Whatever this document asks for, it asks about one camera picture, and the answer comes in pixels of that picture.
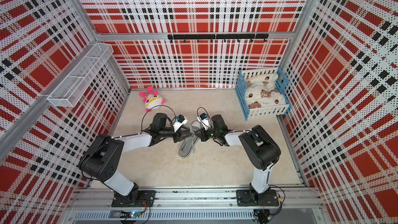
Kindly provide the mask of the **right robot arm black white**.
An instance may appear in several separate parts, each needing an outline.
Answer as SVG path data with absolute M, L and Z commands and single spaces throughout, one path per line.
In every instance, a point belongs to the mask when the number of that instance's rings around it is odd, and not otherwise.
M 262 126 L 249 130 L 230 130 L 221 115 L 209 118 L 207 114 L 197 117 L 200 129 L 195 135 L 205 142 L 212 139 L 220 146 L 241 146 L 254 166 L 254 175 L 248 190 L 238 190 L 239 206 L 277 206 L 276 191 L 271 189 L 269 178 L 273 166 L 279 161 L 281 150 Z

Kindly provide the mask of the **grey canvas sneaker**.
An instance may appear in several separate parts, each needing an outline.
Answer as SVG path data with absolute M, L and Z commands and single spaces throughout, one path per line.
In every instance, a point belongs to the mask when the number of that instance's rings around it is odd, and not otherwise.
M 190 128 L 190 136 L 182 142 L 179 148 L 178 154 L 181 158 L 187 158 L 193 151 L 195 144 L 200 139 L 197 136 L 197 132 L 199 132 L 202 128 L 200 122 L 197 120 L 192 122 L 189 128 Z

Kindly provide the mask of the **grey shoelace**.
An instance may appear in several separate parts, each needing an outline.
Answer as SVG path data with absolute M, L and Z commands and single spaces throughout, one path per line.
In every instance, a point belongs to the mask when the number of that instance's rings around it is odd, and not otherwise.
M 195 121 L 190 125 L 190 131 L 194 133 L 193 136 L 186 139 L 186 144 L 194 146 L 198 140 L 201 139 L 204 133 L 204 128 L 200 125 L 199 122 Z

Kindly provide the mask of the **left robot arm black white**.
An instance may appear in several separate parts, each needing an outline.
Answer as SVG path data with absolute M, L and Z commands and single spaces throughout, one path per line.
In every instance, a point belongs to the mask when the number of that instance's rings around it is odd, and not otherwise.
M 80 159 L 79 169 L 114 192 L 114 206 L 136 205 L 140 201 L 139 186 L 119 171 L 120 158 L 126 152 L 154 146 L 167 138 L 177 143 L 194 136 L 193 129 L 185 126 L 187 119 L 183 115 L 170 127 L 166 126 L 168 120 L 167 114 L 157 113 L 152 124 L 138 134 L 116 138 L 100 134 Z

